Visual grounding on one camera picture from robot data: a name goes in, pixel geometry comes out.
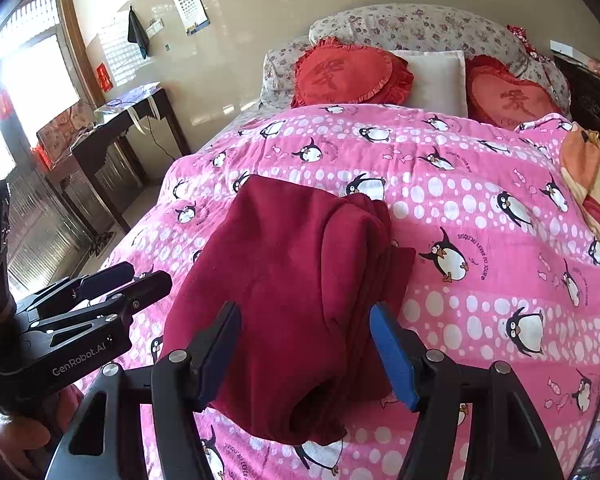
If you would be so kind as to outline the dark red fleece sweater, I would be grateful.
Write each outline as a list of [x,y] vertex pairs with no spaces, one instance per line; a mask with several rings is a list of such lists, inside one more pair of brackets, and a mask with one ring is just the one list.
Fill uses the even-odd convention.
[[368,318],[374,304],[399,312],[414,260],[380,200],[253,176],[181,284],[163,348],[184,348],[237,304],[215,409],[258,438],[338,441],[354,404],[390,391]]

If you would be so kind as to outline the dark wooden side table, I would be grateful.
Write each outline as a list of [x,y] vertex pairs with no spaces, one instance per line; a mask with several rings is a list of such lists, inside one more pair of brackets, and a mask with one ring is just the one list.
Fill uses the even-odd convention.
[[164,119],[180,153],[185,156],[192,152],[166,89],[161,84],[136,87],[121,98],[99,107],[96,113],[100,115],[100,121],[96,122],[95,128],[79,136],[69,146],[68,153],[53,164],[46,174],[47,182],[61,203],[78,218],[93,240],[99,237],[99,232],[67,194],[67,183],[71,176],[82,174],[100,206],[127,233],[131,231],[129,223],[97,177],[99,170],[105,166],[108,148],[111,145],[120,148],[123,159],[129,164],[132,175],[140,182],[140,186],[148,185],[148,177],[137,154],[126,140],[126,135],[131,128],[138,127],[142,119],[152,118],[157,122]]

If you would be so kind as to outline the pink penguin blanket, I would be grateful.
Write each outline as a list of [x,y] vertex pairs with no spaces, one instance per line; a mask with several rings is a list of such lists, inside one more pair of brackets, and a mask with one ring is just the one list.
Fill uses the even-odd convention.
[[400,323],[460,363],[509,362],[568,478],[600,471],[600,237],[562,180],[573,125],[508,131],[390,105],[311,106],[230,126],[170,167],[110,263],[197,265],[253,176],[366,196],[415,259]]

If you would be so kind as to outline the dark hanging cloth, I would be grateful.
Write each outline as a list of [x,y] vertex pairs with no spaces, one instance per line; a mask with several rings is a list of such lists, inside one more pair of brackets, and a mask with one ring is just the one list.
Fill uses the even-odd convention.
[[140,49],[140,55],[144,60],[149,56],[149,39],[146,29],[140,22],[132,6],[129,6],[128,14],[128,41],[136,44]]

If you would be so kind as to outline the orange red patterned blanket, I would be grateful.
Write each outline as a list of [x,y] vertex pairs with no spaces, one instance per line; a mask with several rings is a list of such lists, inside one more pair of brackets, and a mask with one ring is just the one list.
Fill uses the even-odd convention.
[[559,151],[560,173],[600,243],[600,134],[574,122]]

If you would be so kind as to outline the eye chart poster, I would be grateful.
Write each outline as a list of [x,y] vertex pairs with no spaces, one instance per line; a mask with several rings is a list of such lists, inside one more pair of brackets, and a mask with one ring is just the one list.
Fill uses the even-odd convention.
[[173,0],[187,36],[192,36],[210,24],[202,0]]

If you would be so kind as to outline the large red heart cushion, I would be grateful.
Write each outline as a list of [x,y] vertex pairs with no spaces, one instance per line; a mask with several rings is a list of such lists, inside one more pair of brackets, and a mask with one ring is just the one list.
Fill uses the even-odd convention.
[[404,58],[327,37],[294,64],[291,105],[401,105],[408,100],[414,81]]

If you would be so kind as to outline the small red heart cushion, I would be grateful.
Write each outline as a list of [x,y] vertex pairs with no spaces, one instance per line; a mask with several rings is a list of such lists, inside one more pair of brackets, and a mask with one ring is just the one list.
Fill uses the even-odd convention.
[[497,58],[466,61],[468,117],[507,130],[547,114],[560,114],[550,94],[536,82],[515,77]]

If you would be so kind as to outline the dark carved wooden headboard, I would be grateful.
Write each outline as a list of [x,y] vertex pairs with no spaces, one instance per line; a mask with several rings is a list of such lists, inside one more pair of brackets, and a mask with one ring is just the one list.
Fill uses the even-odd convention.
[[581,127],[600,134],[600,76],[558,53],[554,61],[569,84],[572,119]]

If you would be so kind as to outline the white pillow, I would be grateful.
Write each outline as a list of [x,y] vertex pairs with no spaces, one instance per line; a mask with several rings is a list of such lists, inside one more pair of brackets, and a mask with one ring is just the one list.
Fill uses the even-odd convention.
[[414,75],[403,106],[456,117],[468,116],[465,55],[460,50],[416,52],[394,50]]

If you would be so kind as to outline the floral pillow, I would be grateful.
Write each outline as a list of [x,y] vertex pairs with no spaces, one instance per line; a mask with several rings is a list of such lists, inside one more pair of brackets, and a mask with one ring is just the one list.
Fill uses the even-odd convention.
[[524,29],[504,26],[469,11],[419,3],[361,6],[320,18],[306,36],[268,51],[263,61],[260,101],[280,110],[294,94],[294,64],[321,39],[385,50],[444,52],[460,50],[466,58],[489,55],[520,79],[542,86],[559,109],[570,113],[568,81],[552,58],[528,43]]

